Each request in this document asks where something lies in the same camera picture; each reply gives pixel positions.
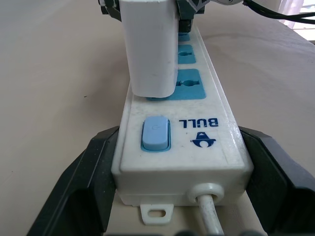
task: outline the power switch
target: power switch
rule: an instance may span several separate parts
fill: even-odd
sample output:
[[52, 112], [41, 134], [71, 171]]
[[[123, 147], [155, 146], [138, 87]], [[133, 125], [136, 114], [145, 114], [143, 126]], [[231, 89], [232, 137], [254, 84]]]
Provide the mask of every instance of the power switch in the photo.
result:
[[142, 144], [148, 151], [169, 148], [169, 122], [166, 117], [147, 117], [143, 125]]

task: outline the white power strip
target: white power strip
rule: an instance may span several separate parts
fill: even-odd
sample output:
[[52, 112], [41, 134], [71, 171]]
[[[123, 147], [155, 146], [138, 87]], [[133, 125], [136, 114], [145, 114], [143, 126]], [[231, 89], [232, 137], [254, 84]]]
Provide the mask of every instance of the white power strip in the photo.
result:
[[[145, 224], [169, 222], [174, 205], [197, 205], [204, 194], [211, 194], [216, 205], [234, 203], [253, 169], [199, 30], [193, 27], [189, 35], [179, 44], [192, 46], [196, 63], [179, 64], [179, 69], [199, 71], [204, 99], [149, 101], [130, 88], [126, 97], [112, 173], [122, 201], [140, 206]], [[169, 120], [167, 151], [141, 148], [143, 123], [151, 116]], [[150, 217], [151, 210], [166, 215]]]

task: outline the beige surface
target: beige surface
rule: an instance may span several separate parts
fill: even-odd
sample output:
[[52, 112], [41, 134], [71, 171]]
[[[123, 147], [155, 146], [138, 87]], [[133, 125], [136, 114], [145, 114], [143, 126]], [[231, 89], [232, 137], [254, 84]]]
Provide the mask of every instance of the beige surface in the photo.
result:
[[[90, 138], [120, 123], [128, 85], [122, 26], [102, 16], [97, 1], [28, 2], [0, 7], [0, 235], [6, 236], [26, 234]], [[315, 175], [315, 46], [241, 4], [211, 3], [195, 24], [238, 124], [273, 136]], [[261, 230], [246, 196], [218, 214], [229, 235]], [[108, 231], [172, 235], [202, 232], [199, 224], [196, 208], [176, 207], [168, 226], [145, 227], [138, 209], [116, 198]]]

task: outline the black cable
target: black cable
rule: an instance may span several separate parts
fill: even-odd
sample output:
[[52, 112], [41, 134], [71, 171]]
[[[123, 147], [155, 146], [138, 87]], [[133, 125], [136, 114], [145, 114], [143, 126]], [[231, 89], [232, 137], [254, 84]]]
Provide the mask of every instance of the black cable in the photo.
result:
[[269, 14], [266, 12], [263, 12], [261, 10], [257, 10], [254, 7], [248, 6], [251, 10], [253, 10], [254, 12], [258, 13], [259, 15], [262, 15], [264, 17], [268, 17], [271, 19], [277, 19], [277, 20], [287, 20], [287, 21], [294, 21], [294, 22], [299, 22], [299, 23], [304, 23], [304, 24], [313, 24], [315, 25], [315, 20], [310, 20], [310, 19], [303, 19], [303, 18], [296, 18], [296, 19], [292, 19], [290, 18], [290, 16], [286, 16], [286, 15], [274, 15], [274, 14]]
[[[245, 3], [248, 4], [248, 6], [252, 6], [255, 7], [256, 9], [260, 9], [266, 13], [270, 13], [270, 14], [275, 14], [275, 15], [279, 15], [279, 16], [287, 16], [287, 15], [283, 15], [279, 12], [270, 10], [262, 5], [259, 5], [258, 3], [252, 1], [252, 0], [244, 0]], [[292, 17], [292, 18], [306, 18], [306, 17], [312, 17], [315, 16], [315, 12], [310, 12], [310, 13], [301, 13], [301, 14], [296, 14], [296, 15], [289, 15], [287, 17]]]
[[258, 13], [259, 15], [262, 15], [264, 17], [277, 19], [277, 20], [287, 20], [287, 21], [294, 21], [299, 23], [305, 23], [305, 24], [314, 24], [315, 20], [311, 19], [304, 19], [305, 17], [312, 17], [315, 16], [315, 12], [312, 13], [302, 13], [297, 15], [283, 15], [279, 12], [272, 11], [262, 5], [259, 5], [258, 3], [252, 1], [252, 0], [244, 0], [243, 5], [248, 6], [251, 10]]

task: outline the white cable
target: white cable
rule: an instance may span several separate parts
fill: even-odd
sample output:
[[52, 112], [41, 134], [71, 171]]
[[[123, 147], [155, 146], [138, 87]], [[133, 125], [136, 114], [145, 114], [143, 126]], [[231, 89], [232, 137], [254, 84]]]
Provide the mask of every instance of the white cable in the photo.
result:
[[205, 194], [198, 196], [197, 198], [207, 233], [210, 235], [224, 235], [215, 209], [215, 204], [213, 203], [212, 195]]

